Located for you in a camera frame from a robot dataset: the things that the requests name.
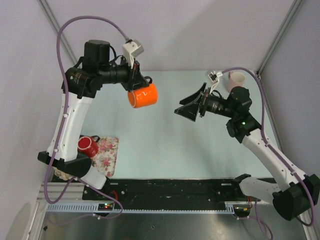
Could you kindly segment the orange mug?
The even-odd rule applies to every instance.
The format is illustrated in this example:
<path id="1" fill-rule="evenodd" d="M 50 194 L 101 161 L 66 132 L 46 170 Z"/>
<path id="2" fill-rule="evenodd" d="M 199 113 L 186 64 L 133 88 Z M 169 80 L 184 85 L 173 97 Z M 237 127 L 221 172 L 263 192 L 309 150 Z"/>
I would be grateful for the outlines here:
<path id="1" fill-rule="evenodd" d="M 142 108 L 154 105 L 158 100 L 156 86 L 151 83 L 148 87 L 143 87 L 127 93 L 128 101 L 133 108 Z"/>

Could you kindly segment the pink mug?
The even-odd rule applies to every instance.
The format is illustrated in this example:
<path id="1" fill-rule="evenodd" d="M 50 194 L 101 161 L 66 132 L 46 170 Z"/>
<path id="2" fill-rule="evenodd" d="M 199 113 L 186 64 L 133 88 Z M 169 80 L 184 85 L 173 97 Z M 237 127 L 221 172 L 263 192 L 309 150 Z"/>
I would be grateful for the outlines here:
<path id="1" fill-rule="evenodd" d="M 246 76 L 237 71 L 229 71 L 228 72 L 228 86 L 227 90 L 230 93 L 231 90 L 235 87 L 242 87 L 246 80 Z"/>

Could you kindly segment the red mug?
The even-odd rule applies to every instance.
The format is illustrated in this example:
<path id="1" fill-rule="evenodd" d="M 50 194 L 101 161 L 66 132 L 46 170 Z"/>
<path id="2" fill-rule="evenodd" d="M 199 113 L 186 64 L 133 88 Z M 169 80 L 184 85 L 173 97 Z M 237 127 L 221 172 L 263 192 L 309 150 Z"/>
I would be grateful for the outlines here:
<path id="1" fill-rule="evenodd" d="M 89 158 L 93 158 L 98 154 L 99 147 L 91 136 L 82 136 L 78 140 L 77 149 L 80 153 L 85 154 Z"/>

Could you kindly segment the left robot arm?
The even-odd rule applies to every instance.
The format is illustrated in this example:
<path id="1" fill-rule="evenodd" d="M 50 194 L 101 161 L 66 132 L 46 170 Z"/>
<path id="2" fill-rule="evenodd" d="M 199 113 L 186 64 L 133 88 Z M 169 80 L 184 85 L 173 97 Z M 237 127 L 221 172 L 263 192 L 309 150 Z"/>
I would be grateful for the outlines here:
<path id="1" fill-rule="evenodd" d="M 101 200 L 111 194 L 111 187 L 105 184 L 107 178 L 94 168 L 90 157 L 78 151 L 83 123 L 97 91 L 105 84 L 121 84 L 133 108 L 150 106 L 158 100 L 152 78 L 141 74 L 137 61 L 144 51 L 142 44 L 137 40 L 123 44 L 119 64 L 115 59 L 110 60 L 112 50 L 111 44 L 103 40 L 89 40 L 84 44 L 84 55 L 64 74 L 59 123 L 52 142 L 37 157 L 94 187 L 94 195 Z"/>

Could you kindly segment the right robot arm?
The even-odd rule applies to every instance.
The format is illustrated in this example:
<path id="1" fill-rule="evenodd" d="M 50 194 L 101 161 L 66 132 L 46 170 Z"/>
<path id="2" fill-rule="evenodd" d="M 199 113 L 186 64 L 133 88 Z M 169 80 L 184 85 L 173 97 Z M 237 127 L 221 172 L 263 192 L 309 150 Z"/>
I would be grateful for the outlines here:
<path id="1" fill-rule="evenodd" d="M 262 125 L 251 115 L 249 90 L 236 86 L 224 99 L 213 94 L 206 85 L 182 99 L 174 113 L 191 121 L 210 112 L 227 117 L 230 137 L 249 149 L 270 172 L 275 183 L 259 180 L 249 174 L 236 177 L 231 187 L 238 201 L 250 196 L 271 203 L 277 213 L 291 221 L 312 209 L 320 194 L 320 179 L 296 167 L 265 135 Z"/>

